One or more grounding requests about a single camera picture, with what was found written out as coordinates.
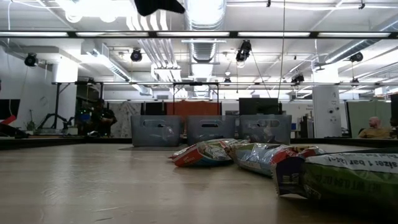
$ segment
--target cable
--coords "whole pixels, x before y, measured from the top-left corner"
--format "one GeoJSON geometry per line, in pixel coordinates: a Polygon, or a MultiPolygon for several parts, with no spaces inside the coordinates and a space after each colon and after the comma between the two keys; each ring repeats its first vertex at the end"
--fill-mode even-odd
{"type": "Polygon", "coordinates": [[[282,83],[282,72],[284,69],[284,48],[285,48],[285,16],[286,13],[286,0],[284,0],[284,25],[283,25],[283,36],[282,36],[282,58],[280,62],[280,78],[279,78],[279,87],[278,87],[278,100],[280,95],[280,84],[282,83]]]}
{"type": "Polygon", "coordinates": [[[11,2],[18,3],[18,4],[23,4],[25,6],[35,7],[35,8],[38,8],[38,9],[61,9],[62,8],[60,6],[34,6],[34,5],[31,5],[31,4],[27,4],[27,3],[19,2],[19,1],[13,1],[13,0],[11,0],[11,2]]]}
{"type": "Polygon", "coordinates": [[[264,79],[262,78],[262,75],[261,75],[261,72],[260,72],[260,68],[259,68],[259,66],[257,65],[257,61],[256,61],[256,58],[255,58],[255,56],[254,56],[253,50],[251,50],[251,54],[253,55],[254,63],[256,64],[257,71],[259,72],[259,75],[260,75],[260,77],[261,77],[262,84],[264,85],[264,88],[267,90],[268,97],[271,98],[271,95],[269,94],[269,91],[268,91],[268,89],[267,89],[267,86],[266,86],[266,84],[264,83],[264,79]]]}
{"type": "MultiPolygon", "coordinates": [[[[11,4],[12,4],[12,1],[8,4],[8,7],[7,7],[8,30],[11,30],[11,20],[10,20],[11,4]]],[[[8,43],[8,45],[10,44],[10,38],[7,38],[7,43],[8,43]]]]}

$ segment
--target white wall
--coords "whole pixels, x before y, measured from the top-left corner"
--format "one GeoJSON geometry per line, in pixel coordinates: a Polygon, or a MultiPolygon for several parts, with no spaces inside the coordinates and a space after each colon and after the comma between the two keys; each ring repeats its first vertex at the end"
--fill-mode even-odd
{"type": "Polygon", "coordinates": [[[55,111],[56,87],[51,84],[52,72],[45,76],[43,68],[28,68],[21,59],[6,54],[0,47],[0,79],[0,99],[21,99],[17,120],[11,126],[25,129],[25,124],[30,121],[29,110],[32,110],[37,125],[47,113],[55,111]]]}

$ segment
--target person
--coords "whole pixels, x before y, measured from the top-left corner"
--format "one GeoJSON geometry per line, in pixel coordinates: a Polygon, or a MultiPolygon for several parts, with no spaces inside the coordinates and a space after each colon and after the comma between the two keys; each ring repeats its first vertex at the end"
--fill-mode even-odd
{"type": "Polygon", "coordinates": [[[360,132],[359,138],[385,139],[390,138],[390,128],[382,128],[378,117],[369,118],[369,128],[360,132]]]}
{"type": "Polygon", "coordinates": [[[101,136],[110,136],[111,126],[116,122],[113,111],[104,108],[104,100],[98,100],[91,114],[92,131],[97,131],[101,136]]]}

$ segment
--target ceiling beam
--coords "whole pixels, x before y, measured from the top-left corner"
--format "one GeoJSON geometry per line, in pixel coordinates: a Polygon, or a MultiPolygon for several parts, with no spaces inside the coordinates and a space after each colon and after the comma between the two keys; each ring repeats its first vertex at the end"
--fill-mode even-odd
{"type": "Polygon", "coordinates": [[[65,30],[0,30],[1,38],[28,39],[375,39],[398,40],[394,32],[343,31],[65,31],[65,30]]]}

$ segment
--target hanging wire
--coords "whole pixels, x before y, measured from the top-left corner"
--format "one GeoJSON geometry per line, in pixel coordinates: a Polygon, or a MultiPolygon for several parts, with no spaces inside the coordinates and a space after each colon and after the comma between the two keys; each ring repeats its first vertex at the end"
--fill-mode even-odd
{"type": "Polygon", "coordinates": [[[253,55],[254,63],[256,64],[257,71],[259,72],[259,75],[260,75],[260,77],[261,77],[262,84],[264,85],[264,88],[267,90],[268,97],[271,98],[271,95],[269,94],[269,91],[268,91],[268,89],[267,89],[267,86],[266,86],[266,84],[264,83],[264,79],[262,78],[262,75],[261,75],[261,72],[260,72],[260,68],[259,68],[259,66],[257,65],[256,57],[254,56],[253,50],[251,50],[251,54],[253,55]]]}
{"type": "Polygon", "coordinates": [[[280,84],[282,83],[282,72],[284,69],[284,48],[285,48],[285,20],[286,20],[286,0],[284,0],[284,25],[283,25],[283,36],[282,36],[282,57],[280,62],[280,78],[279,78],[279,87],[278,87],[278,99],[280,95],[280,84]]]}
{"type": "Polygon", "coordinates": [[[238,75],[238,62],[236,62],[236,93],[239,93],[238,86],[239,85],[239,75],[238,75]]]}

